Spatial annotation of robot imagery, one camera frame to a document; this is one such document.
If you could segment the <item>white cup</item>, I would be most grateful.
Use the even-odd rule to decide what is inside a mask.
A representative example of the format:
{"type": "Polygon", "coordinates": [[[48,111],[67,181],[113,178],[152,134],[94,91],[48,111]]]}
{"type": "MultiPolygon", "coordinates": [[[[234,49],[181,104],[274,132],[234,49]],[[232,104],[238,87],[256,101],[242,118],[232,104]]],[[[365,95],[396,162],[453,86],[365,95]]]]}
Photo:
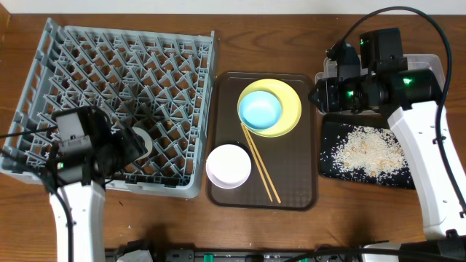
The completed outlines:
{"type": "Polygon", "coordinates": [[[146,153],[138,158],[138,160],[144,159],[150,155],[152,152],[152,139],[150,135],[147,133],[147,131],[141,129],[140,127],[132,127],[133,131],[135,132],[136,135],[141,137],[144,142],[144,146],[146,148],[146,153]]]}

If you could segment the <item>yellow round plate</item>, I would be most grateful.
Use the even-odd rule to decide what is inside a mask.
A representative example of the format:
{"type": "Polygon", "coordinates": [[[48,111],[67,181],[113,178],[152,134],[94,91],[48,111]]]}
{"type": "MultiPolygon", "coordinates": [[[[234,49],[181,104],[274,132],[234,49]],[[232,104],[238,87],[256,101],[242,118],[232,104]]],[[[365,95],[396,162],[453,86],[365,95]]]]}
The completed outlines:
{"type": "Polygon", "coordinates": [[[282,105],[282,116],[278,123],[266,130],[252,130],[252,133],[265,138],[274,138],[290,132],[301,117],[301,101],[296,91],[285,82],[276,79],[260,79],[249,84],[240,94],[237,102],[237,112],[240,99],[254,91],[266,91],[275,95],[282,105]]]}

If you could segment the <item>light blue bowl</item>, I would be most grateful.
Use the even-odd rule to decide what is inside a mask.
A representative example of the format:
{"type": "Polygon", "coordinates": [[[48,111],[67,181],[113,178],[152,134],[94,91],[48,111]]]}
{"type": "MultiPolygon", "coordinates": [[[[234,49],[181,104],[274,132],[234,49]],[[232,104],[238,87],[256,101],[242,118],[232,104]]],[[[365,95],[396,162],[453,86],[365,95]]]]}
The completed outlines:
{"type": "Polygon", "coordinates": [[[252,130],[266,130],[274,126],[282,116],[282,105],[270,92],[254,91],[240,99],[240,121],[252,130]]]}

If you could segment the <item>wooden chopstick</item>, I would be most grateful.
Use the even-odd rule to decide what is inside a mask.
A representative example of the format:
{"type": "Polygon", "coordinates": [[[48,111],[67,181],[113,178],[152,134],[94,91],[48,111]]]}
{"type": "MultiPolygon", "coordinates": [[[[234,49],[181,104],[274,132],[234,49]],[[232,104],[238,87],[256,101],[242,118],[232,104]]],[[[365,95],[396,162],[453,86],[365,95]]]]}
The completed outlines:
{"type": "Polygon", "coordinates": [[[258,152],[258,154],[259,154],[259,162],[260,162],[260,164],[261,164],[261,168],[262,168],[262,170],[263,170],[263,174],[264,174],[264,177],[265,177],[265,179],[266,179],[266,183],[267,183],[267,185],[268,185],[268,187],[269,187],[270,193],[271,193],[272,196],[275,196],[275,199],[277,200],[277,202],[278,202],[279,204],[281,204],[281,203],[282,203],[281,198],[280,198],[280,196],[279,196],[279,194],[278,194],[278,192],[277,192],[277,189],[275,188],[275,185],[274,185],[274,183],[273,183],[273,181],[272,181],[272,178],[271,178],[271,176],[270,176],[270,174],[269,174],[269,172],[268,172],[268,169],[266,168],[266,165],[265,165],[265,163],[264,163],[264,160],[262,159],[262,157],[261,157],[261,155],[260,155],[260,153],[259,153],[259,151],[258,151],[257,146],[256,146],[256,150],[257,150],[257,152],[258,152]]]}
{"type": "Polygon", "coordinates": [[[266,193],[267,193],[267,195],[269,197],[270,202],[273,202],[272,195],[271,195],[269,187],[268,187],[268,185],[266,183],[266,179],[264,177],[263,170],[262,170],[261,164],[259,162],[259,154],[258,154],[258,152],[256,150],[255,143],[253,142],[253,139],[250,136],[248,128],[242,122],[240,123],[240,125],[241,125],[241,128],[242,128],[243,134],[244,134],[244,136],[246,138],[247,144],[250,147],[251,153],[253,155],[254,162],[255,162],[256,167],[258,169],[258,172],[259,172],[259,175],[261,177],[262,183],[264,184],[264,188],[266,190],[266,193]]]}

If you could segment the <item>pink bowl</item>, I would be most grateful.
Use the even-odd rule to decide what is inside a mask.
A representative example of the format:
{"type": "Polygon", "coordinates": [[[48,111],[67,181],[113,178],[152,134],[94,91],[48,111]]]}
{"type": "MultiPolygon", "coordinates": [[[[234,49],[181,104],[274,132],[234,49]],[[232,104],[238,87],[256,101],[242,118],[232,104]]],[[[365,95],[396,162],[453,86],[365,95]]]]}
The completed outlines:
{"type": "Polygon", "coordinates": [[[246,150],[233,144],[213,149],[207,157],[205,169],[209,180],[217,187],[240,187],[250,176],[252,163],[246,150]]]}

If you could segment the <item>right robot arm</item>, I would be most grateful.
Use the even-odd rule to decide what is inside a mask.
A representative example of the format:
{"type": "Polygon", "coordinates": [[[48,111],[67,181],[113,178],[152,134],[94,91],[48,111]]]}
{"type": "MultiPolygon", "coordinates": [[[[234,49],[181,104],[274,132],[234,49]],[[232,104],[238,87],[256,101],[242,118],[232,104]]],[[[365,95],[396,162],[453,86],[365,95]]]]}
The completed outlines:
{"type": "Polygon", "coordinates": [[[441,98],[446,81],[415,68],[403,54],[398,28],[360,35],[360,50],[345,40],[327,51],[334,77],[317,80],[309,100],[323,114],[380,113],[405,155],[422,209],[426,240],[366,245],[359,261],[406,261],[422,251],[465,259],[465,171],[449,133],[441,98]]]}

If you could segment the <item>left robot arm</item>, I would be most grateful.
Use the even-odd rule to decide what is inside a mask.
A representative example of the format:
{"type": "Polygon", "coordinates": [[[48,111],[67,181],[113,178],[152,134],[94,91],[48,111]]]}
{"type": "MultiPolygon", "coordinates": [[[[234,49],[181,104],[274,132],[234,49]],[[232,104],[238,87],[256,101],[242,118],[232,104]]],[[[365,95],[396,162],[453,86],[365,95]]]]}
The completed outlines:
{"type": "Polygon", "coordinates": [[[106,180],[151,153],[139,127],[111,131],[108,115],[95,106],[53,114],[59,132],[42,175],[49,186],[59,261],[104,261],[103,211],[106,180]]]}

